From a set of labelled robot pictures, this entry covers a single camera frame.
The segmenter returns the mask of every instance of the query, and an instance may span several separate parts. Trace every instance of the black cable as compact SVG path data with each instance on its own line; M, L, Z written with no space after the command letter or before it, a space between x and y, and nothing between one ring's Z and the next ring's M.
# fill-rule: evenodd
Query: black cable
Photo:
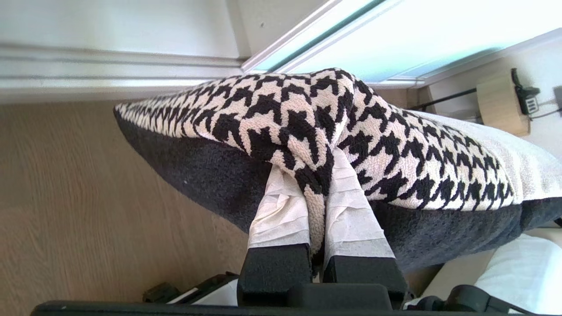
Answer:
M428 107L428 106L430 106L430 105L434 105L434 104L436 104L436 103L440 103L440 102L443 102L443 101L447 101L447 100L450 100L450 99L453 99L453 98L458 98L458 97L464 96L465 94L471 94L471 93L474 93L474 92L476 92L476 88L473 88L473 89L470 89L470 90L466 90L466 91L462 91L462 92L459 92L459 93L455 93L455 94L453 94L453 95L450 95L450 96L444 97L444 98L440 98L440 99L437 99L437 100L435 100L435 101L431 101L431 102L427 102L427 103L424 103L424 104L420 104L420 105L418 105L418 106L411 107L411 108L409 108L408 110L425 109L426 107Z
M552 112L548 112L548 113L546 113L546 114L539 115L539 116L533 116L533 117L529 116L529 118L530 118L531 120L540 119L540 118L544 118L545 116L549 116L549 115L551 115L551 114L554 114L554 113L560 112L560 111L562 111L562 108L560 108L560 109L558 109L558 110L556 110L556 111L552 111Z

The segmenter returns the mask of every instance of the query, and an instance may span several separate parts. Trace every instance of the black and white pattern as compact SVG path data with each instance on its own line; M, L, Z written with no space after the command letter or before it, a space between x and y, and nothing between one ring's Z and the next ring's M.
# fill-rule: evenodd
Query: black and white pattern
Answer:
M335 146L370 201L427 210L493 210L514 201L502 165L480 143L388 105L340 69L226 78L116 112L143 129L225 143L280 166L307 199L313 252L324 236Z

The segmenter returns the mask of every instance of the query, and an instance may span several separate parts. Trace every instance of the white tape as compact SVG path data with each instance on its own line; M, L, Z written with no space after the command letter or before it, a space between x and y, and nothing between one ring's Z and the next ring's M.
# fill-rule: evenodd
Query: white tape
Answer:
M335 148L332 182L326 203L324 264L334 255L394 258L357 173L345 153Z
M297 181L273 165L250 225L248 248L310 244L309 213Z

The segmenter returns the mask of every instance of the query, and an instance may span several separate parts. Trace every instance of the wooden floor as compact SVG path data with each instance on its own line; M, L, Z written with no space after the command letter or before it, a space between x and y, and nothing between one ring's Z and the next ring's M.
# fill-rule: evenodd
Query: wooden floor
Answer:
M114 104L0 106L0 315L240 270L247 235L161 180Z

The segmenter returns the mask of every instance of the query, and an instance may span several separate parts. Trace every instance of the white wall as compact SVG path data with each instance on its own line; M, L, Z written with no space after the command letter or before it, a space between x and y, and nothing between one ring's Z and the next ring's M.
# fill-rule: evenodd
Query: white wall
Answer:
M225 0L1 0L0 44L240 56Z
M533 86L541 89L537 101L544 104L538 116L558 108L555 104L553 87L562 85L562 37L537 44L525 50L515 52L508 57L492 61L481 67L465 71L429 86L434 100L446 97L456 92L476 87L480 78L493 75L501 71L509 71L512 67L518 69L519 79L523 86ZM467 119L478 114L476 94L456 98L435 105L437 114L458 119ZM531 134L524 139L540 146L558 159L562 160L562 117L560 114L536 119L531 122Z
M273 44L325 0L237 0L251 54Z

